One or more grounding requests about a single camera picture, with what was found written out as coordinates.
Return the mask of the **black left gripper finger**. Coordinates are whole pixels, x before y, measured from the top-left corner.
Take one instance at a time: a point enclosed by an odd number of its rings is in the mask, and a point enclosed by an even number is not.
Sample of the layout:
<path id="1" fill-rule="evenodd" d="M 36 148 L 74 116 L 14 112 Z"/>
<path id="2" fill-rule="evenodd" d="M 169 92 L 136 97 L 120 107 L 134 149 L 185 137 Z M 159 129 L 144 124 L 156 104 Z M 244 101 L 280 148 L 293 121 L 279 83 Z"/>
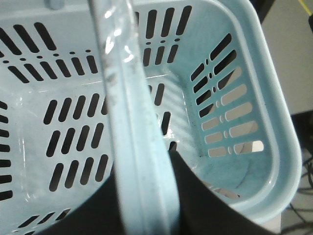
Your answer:
<path id="1" fill-rule="evenodd" d="M 169 156 L 178 184 L 180 200 L 178 235 L 270 235 L 271 231 L 229 207 L 191 171 L 172 148 Z M 123 235 L 118 210 L 115 175 L 81 207 L 42 235 Z"/>

